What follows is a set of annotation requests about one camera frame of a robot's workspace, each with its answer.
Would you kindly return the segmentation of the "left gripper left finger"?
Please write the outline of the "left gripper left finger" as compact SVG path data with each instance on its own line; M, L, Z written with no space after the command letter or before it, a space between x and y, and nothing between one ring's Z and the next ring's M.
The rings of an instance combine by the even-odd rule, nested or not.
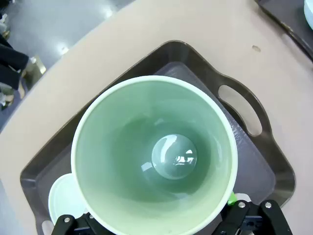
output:
M79 218L72 215L61 215L54 225L52 235L109 235L110 231L103 227L88 212Z

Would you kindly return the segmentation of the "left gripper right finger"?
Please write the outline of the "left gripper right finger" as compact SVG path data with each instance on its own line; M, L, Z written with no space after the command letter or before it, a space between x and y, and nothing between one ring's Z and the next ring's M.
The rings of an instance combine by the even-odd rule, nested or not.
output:
M274 200L254 204L244 193L232 193L221 211L222 221L215 229L216 235L291 235L287 220Z

